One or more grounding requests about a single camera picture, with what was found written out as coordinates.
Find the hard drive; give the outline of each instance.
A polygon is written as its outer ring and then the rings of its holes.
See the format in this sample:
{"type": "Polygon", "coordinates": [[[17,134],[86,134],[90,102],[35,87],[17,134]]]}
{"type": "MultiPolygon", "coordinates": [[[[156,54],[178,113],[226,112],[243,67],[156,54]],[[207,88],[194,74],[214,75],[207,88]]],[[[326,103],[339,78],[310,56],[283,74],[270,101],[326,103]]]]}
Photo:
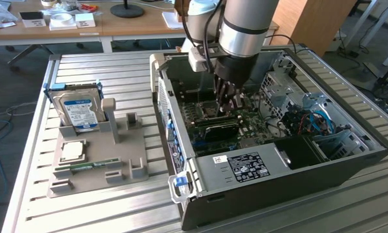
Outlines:
{"type": "Polygon", "coordinates": [[[74,126],[78,132],[98,129],[98,122],[107,120],[102,109],[102,89],[100,83],[80,85],[56,83],[45,90],[63,125],[74,126]]]}

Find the aluminum slotted table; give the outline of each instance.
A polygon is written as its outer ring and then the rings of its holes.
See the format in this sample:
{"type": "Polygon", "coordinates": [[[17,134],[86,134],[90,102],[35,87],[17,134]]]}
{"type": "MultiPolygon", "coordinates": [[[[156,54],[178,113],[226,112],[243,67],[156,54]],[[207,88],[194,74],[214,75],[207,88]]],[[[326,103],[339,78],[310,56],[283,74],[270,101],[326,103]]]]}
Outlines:
{"type": "MultiPolygon", "coordinates": [[[[167,51],[64,55],[49,61],[44,77],[44,83],[99,79],[104,96],[116,98],[116,115],[138,112],[143,117],[151,178],[115,188],[45,197],[60,119],[41,92],[4,233],[182,231],[151,100],[150,55],[156,52],[167,51]]],[[[299,57],[388,139],[387,114],[316,55],[303,51],[299,57]]],[[[318,90],[311,82],[303,85],[308,91],[318,90]]],[[[339,187],[191,232],[388,232],[388,156],[339,187]]]]}

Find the blue hard drive label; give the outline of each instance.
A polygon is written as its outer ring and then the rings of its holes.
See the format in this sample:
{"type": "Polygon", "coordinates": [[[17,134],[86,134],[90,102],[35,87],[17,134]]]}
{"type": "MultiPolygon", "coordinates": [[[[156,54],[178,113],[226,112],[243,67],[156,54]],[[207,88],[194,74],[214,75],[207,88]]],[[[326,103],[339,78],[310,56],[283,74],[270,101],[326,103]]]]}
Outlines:
{"type": "Polygon", "coordinates": [[[258,152],[231,157],[228,163],[240,183],[270,175],[258,152]]]}
{"type": "Polygon", "coordinates": [[[98,118],[91,110],[91,100],[70,100],[64,102],[64,107],[72,122],[78,129],[91,129],[98,126],[98,118]]]}

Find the robotic arm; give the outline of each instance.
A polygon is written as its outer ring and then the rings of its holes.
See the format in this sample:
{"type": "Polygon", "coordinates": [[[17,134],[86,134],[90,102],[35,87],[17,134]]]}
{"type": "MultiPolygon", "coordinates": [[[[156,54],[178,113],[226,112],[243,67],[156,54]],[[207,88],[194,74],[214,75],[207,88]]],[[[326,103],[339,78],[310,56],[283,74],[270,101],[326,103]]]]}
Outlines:
{"type": "Polygon", "coordinates": [[[190,50],[190,63],[195,72],[208,70],[215,74],[220,112],[243,107],[242,89],[256,64],[278,3],[279,0],[191,1],[188,38],[196,47],[190,50]]]}

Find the lamp base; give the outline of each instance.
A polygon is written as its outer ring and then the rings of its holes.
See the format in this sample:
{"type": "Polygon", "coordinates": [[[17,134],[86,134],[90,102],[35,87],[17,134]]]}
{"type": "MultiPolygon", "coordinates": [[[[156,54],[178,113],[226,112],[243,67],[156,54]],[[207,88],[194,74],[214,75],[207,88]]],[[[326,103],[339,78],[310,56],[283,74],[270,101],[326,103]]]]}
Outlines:
{"type": "Polygon", "coordinates": [[[111,13],[120,18],[136,18],[144,14],[144,9],[136,5],[128,5],[128,9],[126,9],[120,4],[111,7],[111,13]]]}

